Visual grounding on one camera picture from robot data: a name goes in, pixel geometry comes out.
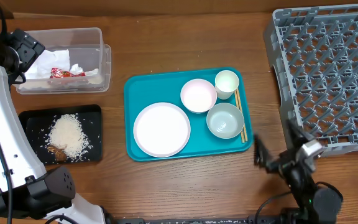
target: wooden chopstick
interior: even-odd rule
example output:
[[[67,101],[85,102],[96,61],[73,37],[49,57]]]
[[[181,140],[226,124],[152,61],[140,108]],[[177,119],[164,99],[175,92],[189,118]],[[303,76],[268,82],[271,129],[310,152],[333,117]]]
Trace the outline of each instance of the wooden chopstick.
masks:
[[[240,99],[239,89],[235,90],[234,96],[236,98],[236,106],[242,113],[242,106],[241,106],[241,99]],[[244,127],[241,130],[241,142],[245,143],[246,141],[248,141],[248,137],[247,137],[246,125],[244,124]]]

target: transparent bin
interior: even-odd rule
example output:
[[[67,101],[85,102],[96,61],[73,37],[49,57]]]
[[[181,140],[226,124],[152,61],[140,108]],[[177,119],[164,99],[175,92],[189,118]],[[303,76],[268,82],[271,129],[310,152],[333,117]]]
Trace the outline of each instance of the transparent bin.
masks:
[[[98,74],[85,77],[27,79],[15,85],[20,94],[94,93],[107,91],[111,76],[111,49],[103,43],[99,28],[27,31],[49,51],[69,50],[70,67],[78,64],[84,72],[98,68]]]

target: wooden table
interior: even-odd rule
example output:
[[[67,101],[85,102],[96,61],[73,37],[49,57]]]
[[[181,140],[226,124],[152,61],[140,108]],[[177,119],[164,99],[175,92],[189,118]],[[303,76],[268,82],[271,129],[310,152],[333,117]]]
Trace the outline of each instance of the wooden table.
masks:
[[[102,107],[103,160],[68,168],[77,191],[116,218],[247,217],[267,198],[288,190],[278,176],[254,167],[254,149],[135,162],[126,153],[123,89],[134,75],[234,67],[242,73],[253,129],[277,155],[285,149],[280,99],[262,39],[270,18],[271,14],[221,14],[8,21],[9,30],[99,27],[113,60],[110,89],[105,93],[19,95],[12,90],[13,102],[18,113],[93,103]],[[322,158],[316,166],[314,179],[335,185],[345,197],[338,223],[358,223],[358,152]],[[266,206],[262,214],[278,214],[282,207],[293,206],[289,196]]]

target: dish rack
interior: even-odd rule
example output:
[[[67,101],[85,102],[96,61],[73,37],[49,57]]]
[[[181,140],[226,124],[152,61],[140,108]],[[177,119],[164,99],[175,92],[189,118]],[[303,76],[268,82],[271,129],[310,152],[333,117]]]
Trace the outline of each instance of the dish rack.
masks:
[[[282,124],[295,119],[323,156],[358,151],[358,4],[277,9],[264,41]]]

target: candy wrapper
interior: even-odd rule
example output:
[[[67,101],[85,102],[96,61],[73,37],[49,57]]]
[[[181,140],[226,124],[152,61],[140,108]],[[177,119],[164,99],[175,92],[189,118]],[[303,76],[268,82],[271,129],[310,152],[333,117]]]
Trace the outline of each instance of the candy wrapper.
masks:
[[[68,71],[63,71],[62,69],[59,68],[52,68],[49,78],[66,78],[66,77],[83,77],[83,76],[85,76],[85,72],[81,72],[77,75],[74,75]]]

